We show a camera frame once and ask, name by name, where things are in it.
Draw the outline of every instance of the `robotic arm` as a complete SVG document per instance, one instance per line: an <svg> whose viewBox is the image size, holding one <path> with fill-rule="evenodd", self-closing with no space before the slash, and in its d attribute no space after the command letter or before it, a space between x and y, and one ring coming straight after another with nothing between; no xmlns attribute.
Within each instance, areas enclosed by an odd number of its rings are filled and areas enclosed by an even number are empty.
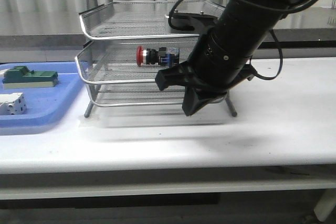
<svg viewBox="0 0 336 224"><path fill-rule="evenodd" d="M225 97L236 84L258 76L257 71L246 62L267 33L271 31L272 34L272 28L280 19L288 13L307 8L305 4L309 1L230 0L216 24L208 26L200 35L188 60L157 73L155 81L159 89L164 90L171 85L184 86L182 108L186 115L192 115L208 103ZM193 27L179 29L192 30Z"/></svg>

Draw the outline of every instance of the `white terminal block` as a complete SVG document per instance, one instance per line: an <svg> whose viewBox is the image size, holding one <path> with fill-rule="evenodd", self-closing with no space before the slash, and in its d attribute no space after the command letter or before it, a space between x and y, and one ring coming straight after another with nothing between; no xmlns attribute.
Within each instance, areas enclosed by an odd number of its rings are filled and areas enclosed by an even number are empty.
<svg viewBox="0 0 336 224"><path fill-rule="evenodd" d="M19 115L26 109L23 93L0 94L0 115Z"/></svg>

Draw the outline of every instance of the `black cable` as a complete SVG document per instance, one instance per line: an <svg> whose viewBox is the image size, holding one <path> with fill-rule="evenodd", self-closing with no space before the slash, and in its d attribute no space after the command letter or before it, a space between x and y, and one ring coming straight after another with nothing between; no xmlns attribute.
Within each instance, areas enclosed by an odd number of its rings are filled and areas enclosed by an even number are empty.
<svg viewBox="0 0 336 224"><path fill-rule="evenodd" d="M283 58L284 58L284 57L283 57L284 55L282 54L282 48L281 48L280 42L279 42L277 36L275 35L273 29L270 30L269 33L272 35L272 38L273 38L273 40L274 40L274 42L275 42L275 45L276 45L277 48L278 48L280 63L279 63L279 69L278 69L278 72L277 72L277 74L276 74L275 76L273 76L273 77L262 76L262 75L258 74L258 72L254 73L254 76L255 76L255 77L257 77L257 78L259 78L259 79L262 79L262 80L266 80L266 81L271 81L271 80L274 80L275 78L277 78L278 75L281 73L282 65L284 64L284 63L283 63L283 62L284 62L284 61L283 61L283 60L284 60L284 59L283 59Z"/></svg>
<svg viewBox="0 0 336 224"><path fill-rule="evenodd" d="M178 30L192 30L192 28L190 26L185 26L185 27L176 27L172 24L172 16L174 14L174 11L176 10L176 8L178 7L178 5L184 0L178 0L174 6L172 7L172 9L170 10L169 12L169 18L168 18L168 23L169 25L174 28L174 29L178 29ZM249 5L249 6L253 6L253 7L258 7L258 8L261 8L261 9L265 9L265 10L269 10L271 12L276 12L276 13L282 13L282 14L291 14L291 13L298 13L304 9L307 9L308 7L312 6L313 4L315 4L318 0L308 0L298 6L295 6L293 8L290 8L290 9L276 9L276 8L271 8L271 7L267 7L267 6L263 6L263 5L258 5L258 4L254 4L254 3L251 3L249 1L246 1L246 0L233 0L237 3L241 3L241 4L246 4L246 5Z"/></svg>

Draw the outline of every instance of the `wire mesh tray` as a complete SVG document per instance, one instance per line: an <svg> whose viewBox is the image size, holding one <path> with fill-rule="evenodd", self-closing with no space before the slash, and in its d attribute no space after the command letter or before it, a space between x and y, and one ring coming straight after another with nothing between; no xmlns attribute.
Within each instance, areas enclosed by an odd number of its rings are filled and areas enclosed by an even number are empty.
<svg viewBox="0 0 336 224"><path fill-rule="evenodd" d="M102 40L91 42L75 61L81 79L88 85L89 96L97 106L181 104L183 87L160 91L154 81L164 68L158 65L138 67L136 49L158 50L159 47L179 47L180 62L186 60L197 38L149 38Z"/></svg>
<svg viewBox="0 0 336 224"><path fill-rule="evenodd" d="M197 37L198 34L174 32L168 13L175 1L112 2L81 13L83 33L92 40ZM219 17L224 8L209 1L184 1L181 13L200 13Z"/></svg>

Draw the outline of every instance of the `blue tray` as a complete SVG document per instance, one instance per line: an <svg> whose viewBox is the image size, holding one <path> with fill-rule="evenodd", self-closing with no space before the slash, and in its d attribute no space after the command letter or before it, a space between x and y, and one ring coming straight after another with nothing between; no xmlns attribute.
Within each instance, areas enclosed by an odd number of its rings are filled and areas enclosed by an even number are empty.
<svg viewBox="0 0 336 224"><path fill-rule="evenodd" d="M3 89L0 94L23 92L27 110L21 115L0 115L0 135L35 134L52 128L71 106L83 83L74 62L9 63L0 70L25 65L29 70L57 71L58 84L52 88Z"/></svg>

